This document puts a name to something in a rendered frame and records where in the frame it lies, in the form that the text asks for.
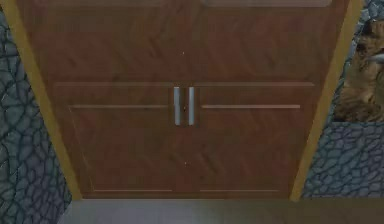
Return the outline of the brown wooden room door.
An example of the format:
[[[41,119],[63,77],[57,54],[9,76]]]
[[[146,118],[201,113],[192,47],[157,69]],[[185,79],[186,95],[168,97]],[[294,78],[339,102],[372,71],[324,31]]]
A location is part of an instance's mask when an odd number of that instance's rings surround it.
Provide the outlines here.
[[[56,132],[85,197],[163,197],[182,180],[169,157],[174,86],[130,42],[122,6],[16,0]]]
[[[197,0],[185,162],[197,195],[290,195],[351,3]]]

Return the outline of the brown mottled wall picture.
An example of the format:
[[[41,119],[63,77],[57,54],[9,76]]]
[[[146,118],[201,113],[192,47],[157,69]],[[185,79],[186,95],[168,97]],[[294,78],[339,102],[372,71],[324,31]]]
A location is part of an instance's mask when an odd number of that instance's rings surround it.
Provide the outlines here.
[[[335,122],[384,122],[384,19],[364,24],[336,101]]]

